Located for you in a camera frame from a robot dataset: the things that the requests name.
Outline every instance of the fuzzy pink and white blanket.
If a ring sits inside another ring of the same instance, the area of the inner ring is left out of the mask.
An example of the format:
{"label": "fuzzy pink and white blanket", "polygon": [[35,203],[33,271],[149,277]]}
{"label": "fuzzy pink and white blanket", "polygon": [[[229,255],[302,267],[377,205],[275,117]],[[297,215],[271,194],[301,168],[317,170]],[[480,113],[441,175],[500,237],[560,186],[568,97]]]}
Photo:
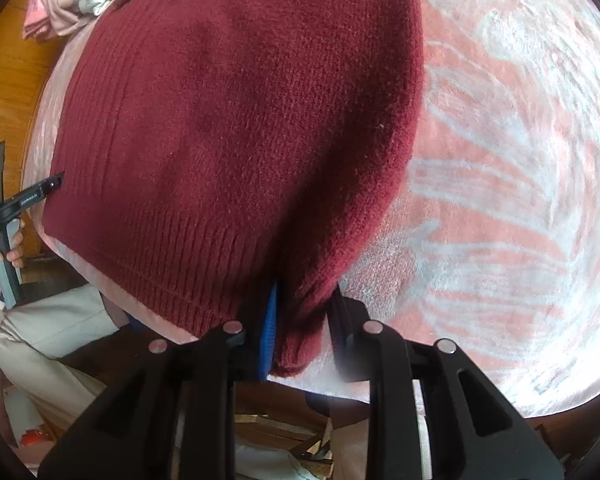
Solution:
{"label": "fuzzy pink and white blanket", "polygon": [[[600,393],[600,13],[590,0],[422,0],[426,88],[413,160],[348,296],[405,338],[449,337],[525,416]],[[46,86],[24,186],[48,175],[62,98],[93,24]],[[176,341],[44,235],[113,301]],[[364,399],[323,352],[282,380]]]}

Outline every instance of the metal screw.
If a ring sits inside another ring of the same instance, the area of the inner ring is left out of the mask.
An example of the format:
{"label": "metal screw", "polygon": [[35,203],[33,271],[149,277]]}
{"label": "metal screw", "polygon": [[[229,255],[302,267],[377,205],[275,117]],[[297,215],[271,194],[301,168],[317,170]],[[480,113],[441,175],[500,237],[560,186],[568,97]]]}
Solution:
{"label": "metal screw", "polygon": [[242,328],[242,323],[236,319],[227,321],[224,325],[222,325],[222,330],[224,330],[224,332],[227,334],[239,334],[242,332]]}
{"label": "metal screw", "polygon": [[453,354],[458,350],[458,346],[456,346],[456,343],[451,341],[451,339],[441,339],[438,341],[438,350],[445,354]]}
{"label": "metal screw", "polygon": [[365,321],[362,329],[368,334],[379,334],[382,332],[384,326],[379,321],[372,319],[371,321]]}
{"label": "metal screw", "polygon": [[168,345],[164,339],[154,339],[149,343],[149,352],[152,354],[161,354],[166,352],[167,348]]}

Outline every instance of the bed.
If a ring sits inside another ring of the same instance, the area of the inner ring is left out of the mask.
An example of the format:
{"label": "bed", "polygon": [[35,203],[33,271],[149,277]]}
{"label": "bed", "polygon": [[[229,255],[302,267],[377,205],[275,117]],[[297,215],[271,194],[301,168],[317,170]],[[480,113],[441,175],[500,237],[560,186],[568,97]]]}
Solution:
{"label": "bed", "polygon": [[[341,280],[405,337],[454,339],[524,416],[600,393],[600,12],[591,0],[421,0],[426,86],[411,162]],[[23,186],[45,178],[62,101],[96,22],[46,85]],[[130,314],[146,308],[42,225],[46,244]],[[154,330],[192,340],[155,314]],[[289,386],[365,400],[328,334]]]}

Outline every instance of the maroon sweater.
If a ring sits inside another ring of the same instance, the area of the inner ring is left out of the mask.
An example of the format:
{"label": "maroon sweater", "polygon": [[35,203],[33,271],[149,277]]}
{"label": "maroon sweater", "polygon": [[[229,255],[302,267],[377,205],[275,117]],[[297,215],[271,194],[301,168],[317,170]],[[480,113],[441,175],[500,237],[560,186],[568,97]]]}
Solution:
{"label": "maroon sweater", "polygon": [[116,0],[68,88],[46,232],[196,336],[282,285],[276,370],[397,192],[419,0]]}

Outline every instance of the knit sweater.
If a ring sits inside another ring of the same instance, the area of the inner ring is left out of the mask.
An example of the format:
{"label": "knit sweater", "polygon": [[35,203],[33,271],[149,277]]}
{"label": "knit sweater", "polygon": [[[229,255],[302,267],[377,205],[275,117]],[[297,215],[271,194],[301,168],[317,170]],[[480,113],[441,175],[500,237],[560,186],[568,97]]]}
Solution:
{"label": "knit sweater", "polygon": [[275,370],[397,192],[419,0],[116,0],[69,85],[46,232],[200,336],[281,288]]}

